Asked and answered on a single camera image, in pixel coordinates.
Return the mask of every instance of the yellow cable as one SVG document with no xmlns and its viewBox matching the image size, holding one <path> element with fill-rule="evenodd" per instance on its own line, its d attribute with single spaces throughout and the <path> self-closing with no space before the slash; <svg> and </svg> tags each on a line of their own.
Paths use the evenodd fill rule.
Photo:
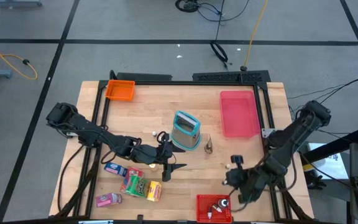
<svg viewBox="0 0 358 224">
<path fill-rule="evenodd" d="M 5 61 L 5 63 L 7 63 L 13 70 L 15 70 L 18 74 L 22 75 L 23 77 L 29 79 L 29 80 L 36 80 L 38 79 L 38 73 L 37 71 L 35 70 L 35 68 L 30 64 L 30 63 L 27 63 L 27 65 L 32 69 L 32 71 L 34 72 L 34 75 L 35 77 L 34 78 L 31 78 L 31 77 L 28 77 L 27 75 L 24 75 L 21 71 L 19 71 L 15 66 L 13 66 L 11 63 L 9 63 L 4 57 L 15 57 L 15 58 L 18 58 L 20 60 L 24 60 L 23 58 L 17 56 L 17 55 L 13 55 L 13 54 L 6 54 L 6 55 L 3 55 L 0 53 L 0 58 L 3 59 Z"/>
<path fill-rule="evenodd" d="M 248 45 L 247 57 L 246 57 L 246 61 L 244 62 L 244 66 L 247 66 L 247 64 L 248 64 L 249 54 L 251 53 L 252 41 L 254 40 L 254 35 L 256 33 L 256 30 L 258 29 L 259 22 L 262 19 L 262 16 L 264 14 L 264 11 L 265 11 L 265 8 L 266 8 L 266 5 L 267 5 L 267 1 L 268 0 L 265 0 L 264 7 L 262 8 L 261 12 L 259 13 L 259 18 L 258 18 L 258 21 L 256 22 L 254 31 L 252 31 L 251 39 L 250 39 L 249 45 Z"/>
</svg>

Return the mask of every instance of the gray floor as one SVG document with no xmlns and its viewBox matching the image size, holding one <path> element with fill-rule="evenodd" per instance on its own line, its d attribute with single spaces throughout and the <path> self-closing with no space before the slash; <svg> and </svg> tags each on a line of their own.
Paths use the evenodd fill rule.
<svg viewBox="0 0 358 224">
<path fill-rule="evenodd" d="M 219 6 L 220 1 L 210 0 Z M 81 0 L 68 39 L 212 39 L 217 24 L 199 14 L 178 11 L 174 1 Z M 358 0 L 347 0 L 358 25 Z M 42 8 L 3 9 L 0 38 L 59 39 L 73 0 L 44 1 Z M 226 17 L 236 15 L 244 1 L 226 1 Z M 222 26 L 219 39 L 249 40 L 261 0 L 250 0 L 245 13 Z M 357 41 L 339 0 L 270 0 L 256 40 Z M 247 45 L 223 45 L 235 71 L 245 59 Z M 39 72 L 36 81 L 18 74 L 0 79 L 0 202 L 29 127 L 57 44 L 0 44 L 5 54 L 27 58 Z M 20 61 L 9 59 L 26 74 Z M 7 66 L 0 60 L 0 68 Z M 196 72 L 223 72 L 209 45 L 66 44 L 35 129 L 5 221 L 48 215 L 62 162 L 65 139 L 46 127 L 45 117 L 56 102 L 75 104 L 83 80 L 108 78 L 108 72 L 172 74 L 174 80 L 191 80 Z M 274 82 L 284 82 L 287 96 L 296 96 L 358 78 L 358 46 L 255 45 L 250 70 L 269 70 Z M 295 109 L 319 95 L 289 100 Z M 358 129 L 358 83 L 338 92 L 325 105 L 332 111 L 328 131 Z M 316 133 L 310 141 L 334 137 Z M 314 213 L 326 222 L 343 223 L 345 203 L 311 194 Z M 335 212 L 327 212 L 337 206 Z"/>
</svg>

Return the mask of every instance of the red tray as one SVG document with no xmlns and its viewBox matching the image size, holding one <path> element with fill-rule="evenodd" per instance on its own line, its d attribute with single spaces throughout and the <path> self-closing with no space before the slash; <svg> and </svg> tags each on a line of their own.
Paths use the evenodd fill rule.
<svg viewBox="0 0 358 224">
<path fill-rule="evenodd" d="M 252 91 L 222 91 L 221 117 L 225 137 L 251 138 L 260 133 Z"/>
<path fill-rule="evenodd" d="M 212 218 L 208 218 L 208 208 L 213 204 L 218 204 L 218 200 L 227 199 L 229 206 L 222 209 L 223 212 L 218 212 L 212 209 Z M 231 203 L 228 195 L 197 195 L 197 222 L 198 223 L 232 223 Z"/>
</svg>

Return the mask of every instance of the pink box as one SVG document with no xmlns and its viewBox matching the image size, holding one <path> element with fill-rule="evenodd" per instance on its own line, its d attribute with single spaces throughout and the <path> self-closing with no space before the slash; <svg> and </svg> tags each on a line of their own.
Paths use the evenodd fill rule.
<svg viewBox="0 0 358 224">
<path fill-rule="evenodd" d="M 96 197 L 97 207 L 107 207 L 121 202 L 122 198 L 120 194 L 108 193 Z"/>
<path fill-rule="evenodd" d="M 260 133 L 252 91 L 222 91 L 221 117 L 225 137 L 251 138 Z"/>
</svg>

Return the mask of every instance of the pink tray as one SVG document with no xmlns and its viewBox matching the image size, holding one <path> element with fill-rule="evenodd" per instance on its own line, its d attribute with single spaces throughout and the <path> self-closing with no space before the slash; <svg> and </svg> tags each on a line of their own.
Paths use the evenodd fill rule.
<svg viewBox="0 0 358 224">
<path fill-rule="evenodd" d="M 225 137 L 251 138 L 260 133 L 252 91 L 222 91 L 221 117 Z"/>
</svg>

